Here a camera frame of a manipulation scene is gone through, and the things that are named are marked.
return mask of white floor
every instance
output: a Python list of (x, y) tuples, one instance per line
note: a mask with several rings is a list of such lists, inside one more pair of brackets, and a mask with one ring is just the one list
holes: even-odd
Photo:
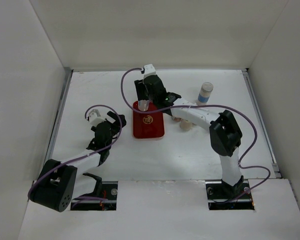
[[(178, 123), (167, 115), (164, 117), (165, 136), (160, 140), (136, 140), (132, 136), (132, 111), (125, 105), (120, 92), (123, 71), (75, 72), (58, 131), (53, 159), (62, 160), (81, 153), (93, 138), (84, 112), (92, 105), (105, 104), (124, 114), (127, 126), (112, 147), (106, 162), (90, 172), (105, 181), (119, 180), (215, 180), (221, 178), (219, 156), (210, 146), (209, 133), (196, 126), (183, 132)], [(262, 165), (271, 170), (272, 158), (263, 131), (258, 123), (253, 104), (240, 70), (158, 70), (167, 91), (175, 92), (189, 101), (198, 97), (203, 82), (211, 82), (214, 90), (210, 104), (227, 105), (242, 111), (256, 125), (258, 140), (255, 147), (244, 158), (243, 166)], [(137, 100), (134, 80), (141, 79), (140, 72), (128, 74), (124, 92), (132, 104)], [(223, 109), (212, 109), (217, 113)], [(243, 138), (240, 153), (251, 144), (253, 131), (240, 116), (236, 120)], [(246, 179), (264, 178), (263, 169), (242, 171)]]
[(29, 202), (19, 240), (300, 240), (288, 180), (270, 179), (252, 196), (254, 211), (212, 211), (204, 181), (119, 181), (116, 211), (59, 213)]

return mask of metal strip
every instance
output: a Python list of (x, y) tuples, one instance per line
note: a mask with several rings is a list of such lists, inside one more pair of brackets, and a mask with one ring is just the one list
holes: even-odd
[(69, 67), (65, 67), (64, 70), (65, 70), (64, 83), (63, 83), (60, 100), (59, 100), (58, 108), (57, 108), (54, 123), (53, 123), (52, 133), (50, 136), (49, 145), (48, 145), (48, 149), (45, 154), (43, 165), (45, 164), (45, 162), (47, 160), (51, 159), (52, 153), (54, 152), (57, 134), (58, 134), (59, 126), (60, 126), (60, 121), (61, 121), (62, 113), (65, 108), (66, 98), (68, 95), (68, 90), (70, 87), (72, 74), (74, 72)]
[(264, 136), (265, 136), (265, 139), (266, 139), (266, 143), (268, 145), (268, 148), (270, 150), (270, 153), (271, 153), (271, 156), (272, 156), (272, 162), (274, 164), (277, 163), (277, 160), (276, 160), (276, 157), (275, 157), (275, 154), (274, 154), (274, 151), (273, 151), (273, 148), (271, 146), (271, 143), (270, 143), (270, 139), (269, 139), (269, 136), (268, 136), (268, 133), (267, 133), (267, 130), (266, 130), (266, 126), (265, 126), (265, 123), (264, 123), (264, 120), (262, 118), (262, 115), (261, 115), (261, 112), (260, 112), (260, 109), (259, 109), (259, 106), (258, 106), (258, 102), (257, 102), (257, 99), (256, 99), (256, 95), (254, 93), (254, 90), (252, 88), (252, 85), (251, 85), (251, 82), (250, 82), (250, 78), (249, 78), (249, 74), (247, 71), (242, 71), (242, 75), (243, 75), (243, 78), (246, 80), (246, 85), (248, 87), (248, 92), (250, 94), (250, 97), (251, 97), (251, 100), (252, 100), (252, 103), (253, 103), (253, 106), (257, 112), (257, 117), (258, 117), (258, 120), (260, 121), (261, 123), (261, 126), (262, 126), (262, 130), (263, 130), (263, 133), (264, 133)]

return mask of logo on red tray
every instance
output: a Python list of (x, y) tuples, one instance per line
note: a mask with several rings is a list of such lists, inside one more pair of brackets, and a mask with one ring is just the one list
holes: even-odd
[(154, 119), (150, 115), (147, 115), (147, 116), (143, 117), (143, 123), (144, 124), (152, 124), (153, 121), (154, 121)]

